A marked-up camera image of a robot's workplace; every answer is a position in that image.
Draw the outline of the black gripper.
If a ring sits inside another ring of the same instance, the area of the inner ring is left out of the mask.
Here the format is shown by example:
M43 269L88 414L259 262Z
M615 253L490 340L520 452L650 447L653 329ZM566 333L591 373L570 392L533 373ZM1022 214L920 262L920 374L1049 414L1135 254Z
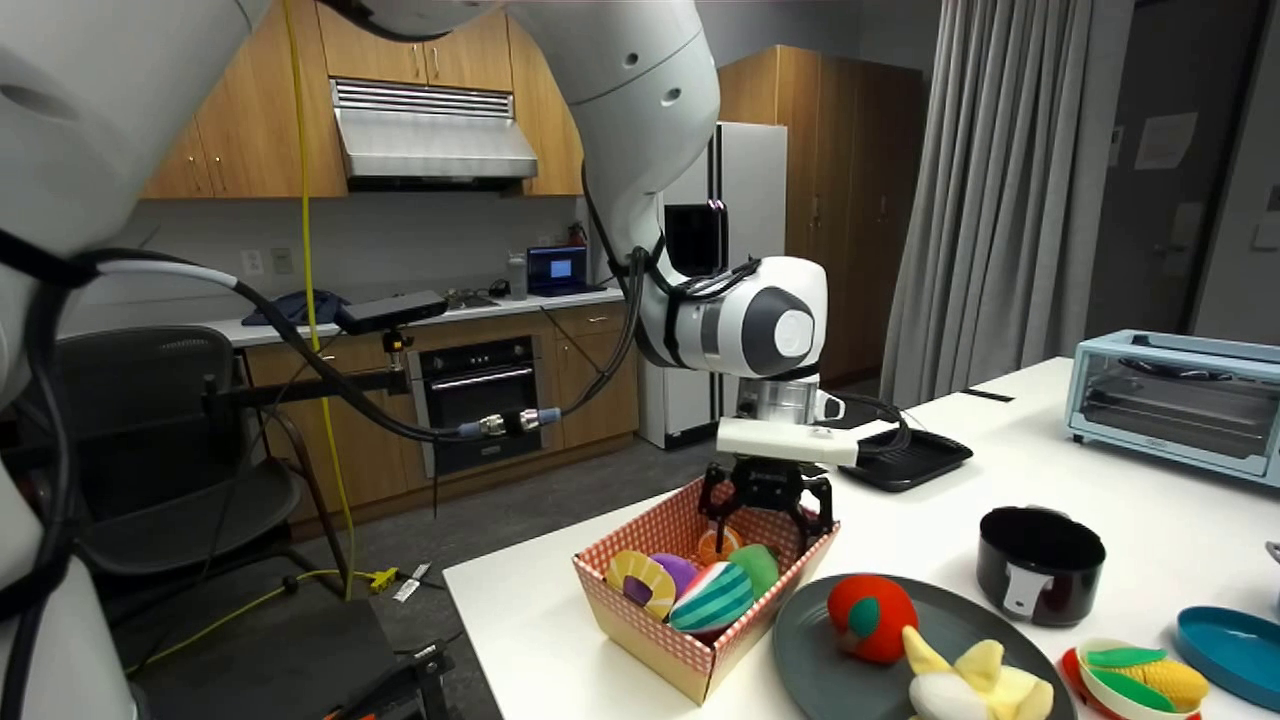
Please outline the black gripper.
M797 542L812 547L834 531L834 483L830 471L802 459L735 459L714 463L699 478L704 527L730 522L739 506L774 506L797 522Z

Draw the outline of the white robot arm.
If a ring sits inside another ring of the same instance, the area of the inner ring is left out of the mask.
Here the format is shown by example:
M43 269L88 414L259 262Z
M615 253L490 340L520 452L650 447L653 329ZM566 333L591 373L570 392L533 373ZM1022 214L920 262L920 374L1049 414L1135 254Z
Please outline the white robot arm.
M697 278L668 254L664 186L714 140L721 74L697 0L324 0L379 38L444 38L508 8L539 42L570 98L596 238L625 282L636 347L664 368L735 374L754 412L715 428L733 467L704 478L699 513L787 513L797 547L834 531L817 424L830 272L806 254L763 254Z

